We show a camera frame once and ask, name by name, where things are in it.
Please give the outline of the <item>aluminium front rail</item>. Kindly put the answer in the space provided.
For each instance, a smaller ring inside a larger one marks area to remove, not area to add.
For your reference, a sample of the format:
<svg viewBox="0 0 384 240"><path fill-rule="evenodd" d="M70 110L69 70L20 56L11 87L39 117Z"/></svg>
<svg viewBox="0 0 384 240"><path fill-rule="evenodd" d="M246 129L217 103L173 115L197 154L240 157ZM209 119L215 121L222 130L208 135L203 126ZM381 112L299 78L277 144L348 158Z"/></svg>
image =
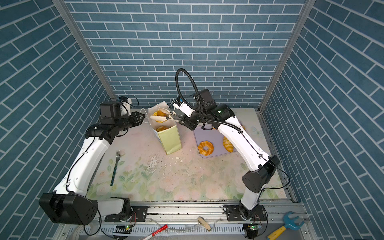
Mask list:
<svg viewBox="0 0 384 240"><path fill-rule="evenodd" d="M203 217L206 221L223 220L227 221L225 212L223 211L224 205L238 205L234 201L213 201L213 202L133 202L130 203L133 206L147 206L148 212L145 222L158 221L160 223L187 223L195 222L197 218ZM288 212L294 212L290 215L290 218L299 216L299 221L309 222L310 219L304 208L303 204L291 203L291 202L262 202L267 212L266 221L255 221L256 223L282 223L283 217ZM239 221L239 223L245 223L250 221Z"/></svg>

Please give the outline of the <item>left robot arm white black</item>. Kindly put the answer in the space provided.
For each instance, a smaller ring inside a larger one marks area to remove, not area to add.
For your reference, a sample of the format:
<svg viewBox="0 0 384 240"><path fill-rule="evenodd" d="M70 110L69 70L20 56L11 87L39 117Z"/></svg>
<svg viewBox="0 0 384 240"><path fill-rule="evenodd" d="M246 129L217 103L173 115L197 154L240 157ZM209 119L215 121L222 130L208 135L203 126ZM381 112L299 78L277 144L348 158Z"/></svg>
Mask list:
<svg viewBox="0 0 384 240"><path fill-rule="evenodd" d="M131 219L129 199L94 201L86 195L113 140L121 131L140 126L144 119L144 114L132 112L108 118L87 129L83 146L68 173L52 193L44 193L39 199L39 205L53 223L85 226L95 218L107 217L120 222Z"/></svg>

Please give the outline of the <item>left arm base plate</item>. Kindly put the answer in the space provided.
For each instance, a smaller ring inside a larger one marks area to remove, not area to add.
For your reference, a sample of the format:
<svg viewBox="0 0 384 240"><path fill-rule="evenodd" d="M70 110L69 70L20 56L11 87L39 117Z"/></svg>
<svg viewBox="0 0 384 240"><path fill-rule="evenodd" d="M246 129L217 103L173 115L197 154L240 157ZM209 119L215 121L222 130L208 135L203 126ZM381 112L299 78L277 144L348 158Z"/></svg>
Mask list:
<svg viewBox="0 0 384 240"><path fill-rule="evenodd" d="M128 210L123 210L116 215L109 215L105 217L106 223L137 223L145 222L147 217L147 206L133 206Z"/></svg>

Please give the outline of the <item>beige wooden piece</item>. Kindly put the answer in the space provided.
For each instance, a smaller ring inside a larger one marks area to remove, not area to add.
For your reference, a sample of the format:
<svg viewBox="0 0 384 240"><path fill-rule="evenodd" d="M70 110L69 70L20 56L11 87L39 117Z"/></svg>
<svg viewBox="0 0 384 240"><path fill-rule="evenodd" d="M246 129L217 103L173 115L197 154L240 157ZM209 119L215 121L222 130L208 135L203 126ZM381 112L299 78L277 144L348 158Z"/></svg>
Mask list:
<svg viewBox="0 0 384 240"><path fill-rule="evenodd" d="M212 230L212 227L210 226L210 224L205 221L205 219L203 217L198 217L198 224L203 226L208 232L210 232Z"/></svg>

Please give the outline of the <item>green handled fork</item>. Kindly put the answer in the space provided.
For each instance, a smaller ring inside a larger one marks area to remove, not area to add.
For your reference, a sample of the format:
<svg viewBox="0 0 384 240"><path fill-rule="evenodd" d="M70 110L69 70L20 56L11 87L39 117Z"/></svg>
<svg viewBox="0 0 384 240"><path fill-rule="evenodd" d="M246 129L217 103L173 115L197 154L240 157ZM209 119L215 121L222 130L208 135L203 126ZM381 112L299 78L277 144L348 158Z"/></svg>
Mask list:
<svg viewBox="0 0 384 240"><path fill-rule="evenodd" d="M113 175L112 175L111 183L110 183L111 187L114 185L114 181L115 181L115 177L116 177L116 172L117 172L117 168L118 168L120 159L121 159L121 152L120 151L116 151L116 161L115 161Z"/></svg>

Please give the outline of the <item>glazed orange donut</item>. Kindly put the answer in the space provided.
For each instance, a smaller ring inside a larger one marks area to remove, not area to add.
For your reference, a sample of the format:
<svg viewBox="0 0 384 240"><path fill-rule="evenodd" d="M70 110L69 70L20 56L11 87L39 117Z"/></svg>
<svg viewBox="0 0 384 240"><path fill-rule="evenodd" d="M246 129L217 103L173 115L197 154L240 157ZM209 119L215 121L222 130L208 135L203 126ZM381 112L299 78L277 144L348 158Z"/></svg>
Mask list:
<svg viewBox="0 0 384 240"><path fill-rule="evenodd" d="M209 141L202 141L198 145L199 153L203 156L209 156L214 152L214 145Z"/></svg>

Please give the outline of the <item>round orange bun half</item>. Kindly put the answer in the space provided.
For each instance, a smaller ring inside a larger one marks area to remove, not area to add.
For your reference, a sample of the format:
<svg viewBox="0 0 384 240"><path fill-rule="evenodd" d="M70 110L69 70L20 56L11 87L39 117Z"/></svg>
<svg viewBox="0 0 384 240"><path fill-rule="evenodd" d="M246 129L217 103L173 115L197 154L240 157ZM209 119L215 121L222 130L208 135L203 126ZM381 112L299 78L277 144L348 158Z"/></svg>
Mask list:
<svg viewBox="0 0 384 240"><path fill-rule="evenodd" d="M169 127L165 127L165 126L160 126L157 128L157 132L161 132L161 131L164 131L164 130L167 130Z"/></svg>

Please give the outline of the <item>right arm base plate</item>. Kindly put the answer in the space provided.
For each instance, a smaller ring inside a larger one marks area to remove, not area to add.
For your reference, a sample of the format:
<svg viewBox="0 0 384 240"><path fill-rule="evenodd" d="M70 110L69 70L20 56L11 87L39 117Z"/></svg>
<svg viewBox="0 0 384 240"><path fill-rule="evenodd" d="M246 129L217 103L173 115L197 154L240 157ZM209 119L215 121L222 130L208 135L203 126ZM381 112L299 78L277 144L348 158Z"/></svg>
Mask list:
<svg viewBox="0 0 384 240"><path fill-rule="evenodd" d="M238 205L224 205L223 211L229 222L267 220L267 212L264 206L260 204L257 204L252 210L246 209L242 203Z"/></svg>

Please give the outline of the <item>small yellow egg tart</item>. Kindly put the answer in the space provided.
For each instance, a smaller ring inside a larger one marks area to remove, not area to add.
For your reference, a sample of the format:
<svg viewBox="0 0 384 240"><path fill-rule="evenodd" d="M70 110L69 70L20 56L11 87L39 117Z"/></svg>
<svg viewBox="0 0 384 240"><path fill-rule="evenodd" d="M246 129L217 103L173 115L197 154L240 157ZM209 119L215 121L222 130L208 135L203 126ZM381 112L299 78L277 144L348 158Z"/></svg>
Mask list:
<svg viewBox="0 0 384 240"><path fill-rule="evenodd" d="M162 110L158 110L154 112L151 116L151 119L157 123L164 123L168 120L169 113L163 112Z"/></svg>

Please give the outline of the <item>blue yellow toy wrench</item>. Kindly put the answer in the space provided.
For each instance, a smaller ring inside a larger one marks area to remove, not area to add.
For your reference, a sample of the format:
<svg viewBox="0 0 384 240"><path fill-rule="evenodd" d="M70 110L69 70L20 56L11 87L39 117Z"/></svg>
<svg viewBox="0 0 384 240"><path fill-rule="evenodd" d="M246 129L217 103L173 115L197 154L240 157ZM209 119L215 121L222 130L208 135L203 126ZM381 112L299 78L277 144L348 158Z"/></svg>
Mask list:
<svg viewBox="0 0 384 240"><path fill-rule="evenodd" d="M273 233L269 234L267 236L267 240L276 240L285 230L291 229L294 231L299 230L303 225L304 221L302 221L300 224L296 224L295 221L298 220L300 217L296 216L294 218L290 218L290 215L293 214L294 212L288 212L284 215L283 221L284 225L281 226L279 229L275 230Z"/></svg>

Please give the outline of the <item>white green paper bag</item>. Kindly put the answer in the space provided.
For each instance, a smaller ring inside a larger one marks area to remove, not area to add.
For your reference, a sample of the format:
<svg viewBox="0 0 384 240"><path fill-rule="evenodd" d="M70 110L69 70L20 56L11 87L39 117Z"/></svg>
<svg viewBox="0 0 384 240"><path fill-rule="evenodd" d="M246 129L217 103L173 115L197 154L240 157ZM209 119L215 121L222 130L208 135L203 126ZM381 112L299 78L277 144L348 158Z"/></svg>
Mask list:
<svg viewBox="0 0 384 240"><path fill-rule="evenodd" d="M166 121L164 123L157 123L154 120L150 119L150 116L158 109L167 109L171 112L168 104L163 101L155 105L154 107L148 109L147 119L155 133L155 136L161 142L161 145L163 146L163 149L165 150L166 154L170 155L182 149L180 134L176 122ZM167 130L157 132L157 128L160 126L165 126L169 128Z"/></svg>

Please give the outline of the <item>long striped croissant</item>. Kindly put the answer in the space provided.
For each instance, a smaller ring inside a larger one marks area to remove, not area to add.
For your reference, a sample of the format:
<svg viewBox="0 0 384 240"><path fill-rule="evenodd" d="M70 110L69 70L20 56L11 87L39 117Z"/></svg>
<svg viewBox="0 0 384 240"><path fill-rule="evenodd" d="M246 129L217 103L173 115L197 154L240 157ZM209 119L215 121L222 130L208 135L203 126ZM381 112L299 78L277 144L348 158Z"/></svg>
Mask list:
<svg viewBox="0 0 384 240"><path fill-rule="evenodd" d="M223 146L229 153L234 151L234 146L227 137L223 137Z"/></svg>

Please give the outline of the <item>lilac plastic tray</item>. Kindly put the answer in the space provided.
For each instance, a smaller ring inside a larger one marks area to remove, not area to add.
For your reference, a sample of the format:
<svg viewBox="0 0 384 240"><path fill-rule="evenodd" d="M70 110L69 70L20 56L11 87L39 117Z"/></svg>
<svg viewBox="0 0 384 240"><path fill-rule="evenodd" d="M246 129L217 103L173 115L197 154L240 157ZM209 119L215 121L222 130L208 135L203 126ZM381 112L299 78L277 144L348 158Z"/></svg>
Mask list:
<svg viewBox="0 0 384 240"><path fill-rule="evenodd" d="M218 130L215 130L215 129L210 131L203 130L202 125L199 125L194 130L194 135L195 135L197 146L203 141L208 141L213 144L213 147L214 147L213 153L208 156L199 154L202 158L206 159L206 158L217 157L225 154L230 154L230 152L228 152L223 145L223 138L225 136L221 134Z"/></svg>

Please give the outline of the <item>red white marker pen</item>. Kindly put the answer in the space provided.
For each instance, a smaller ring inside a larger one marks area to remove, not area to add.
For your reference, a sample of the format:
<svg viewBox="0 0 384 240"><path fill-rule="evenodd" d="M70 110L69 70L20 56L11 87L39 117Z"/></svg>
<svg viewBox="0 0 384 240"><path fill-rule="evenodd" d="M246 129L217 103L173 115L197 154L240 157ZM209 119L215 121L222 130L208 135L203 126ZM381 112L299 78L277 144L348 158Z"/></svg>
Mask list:
<svg viewBox="0 0 384 240"><path fill-rule="evenodd" d="M162 226L161 228L159 228L158 230L154 231L153 233L151 233L150 235L148 235L147 237L145 237L143 240L150 240L152 239L153 237L155 237L157 234L165 231L168 229L168 225L164 225Z"/></svg>

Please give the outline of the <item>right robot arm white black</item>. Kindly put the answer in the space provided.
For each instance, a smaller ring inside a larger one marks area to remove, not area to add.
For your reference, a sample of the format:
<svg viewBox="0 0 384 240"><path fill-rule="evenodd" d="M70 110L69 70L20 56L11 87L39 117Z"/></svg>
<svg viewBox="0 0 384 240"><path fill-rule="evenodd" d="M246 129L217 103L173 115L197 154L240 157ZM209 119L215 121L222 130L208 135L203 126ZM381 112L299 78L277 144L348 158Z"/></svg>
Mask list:
<svg viewBox="0 0 384 240"><path fill-rule="evenodd" d="M179 123L190 130L198 124L207 123L223 134L245 160L249 171L242 177L245 193L239 203L239 212L245 220L254 218L259 208L259 199L267 183L274 175L280 160L277 156L270 157L249 136L240 124L235 113L227 106L220 105L206 114L183 103L174 107L183 112Z"/></svg>

